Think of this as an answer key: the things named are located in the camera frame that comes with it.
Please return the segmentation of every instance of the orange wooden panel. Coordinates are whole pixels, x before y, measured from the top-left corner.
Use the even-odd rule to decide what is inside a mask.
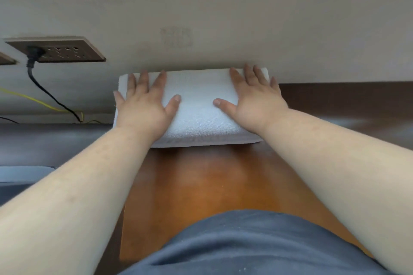
[[[151,149],[125,204],[120,259],[141,260],[185,227],[235,209],[298,215],[365,250],[262,142]]]

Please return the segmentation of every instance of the folded fabric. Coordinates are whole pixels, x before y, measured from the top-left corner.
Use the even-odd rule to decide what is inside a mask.
[[[268,79],[267,69],[261,70]],[[149,73],[150,85],[158,75],[158,72]],[[212,104],[215,98],[228,100],[235,105],[238,103],[228,69],[173,71],[167,75],[162,104],[166,106],[176,94],[182,96],[182,101],[168,131],[152,147],[243,144],[262,140],[240,127]],[[118,90],[124,98],[127,84],[128,75],[120,76]]]

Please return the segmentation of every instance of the white towel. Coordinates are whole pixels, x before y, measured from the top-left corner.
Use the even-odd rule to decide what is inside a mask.
[[[261,69],[268,80],[268,71]],[[149,73],[152,85],[159,73]],[[209,69],[196,71],[168,72],[162,104],[166,106],[174,95],[181,95],[179,105],[171,126],[165,135],[152,147],[190,147],[206,145],[227,145],[259,142],[262,139],[247,132],[212,101],[221,98],[238,104],[238,96],[232,84],[228,69]],[[128,75],[119,77],[119,92],[126,97]]]

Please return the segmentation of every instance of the electrical outlet panel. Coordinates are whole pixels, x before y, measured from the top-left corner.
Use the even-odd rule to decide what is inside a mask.
[[[84,37],[7,38],[10,46],[27,55],[27,46],[45,50],[39,63],[103,62],[106,58]]]
[[[10,58],[7,54],[0,52],[0,65],[12,65],[16,64],[17,61],[13,58]]]

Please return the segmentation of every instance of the forearm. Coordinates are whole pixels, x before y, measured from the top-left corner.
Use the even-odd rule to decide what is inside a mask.
[[[412,151],[294,110],[264,138],[380,262],[412,274]]]
[[[115,128],[0,208],[0,269],[92,274],[150,147]]]

